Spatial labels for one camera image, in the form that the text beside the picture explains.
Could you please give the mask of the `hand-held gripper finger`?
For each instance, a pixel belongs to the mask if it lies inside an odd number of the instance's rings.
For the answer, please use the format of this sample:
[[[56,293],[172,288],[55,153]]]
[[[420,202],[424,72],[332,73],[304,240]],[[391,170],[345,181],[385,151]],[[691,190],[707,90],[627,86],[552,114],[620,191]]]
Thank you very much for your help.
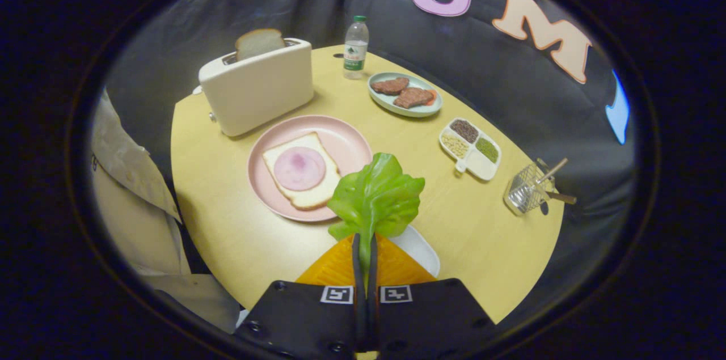
[[[343,286],[270,283],[234,332],[282,359],[355,359],[366,334],[360,236],[352,239],[353,283]]]
[[[401,247],[374,237],[366,314],[381,359],[467,359],[495,324],[460,279],[437,280]]]

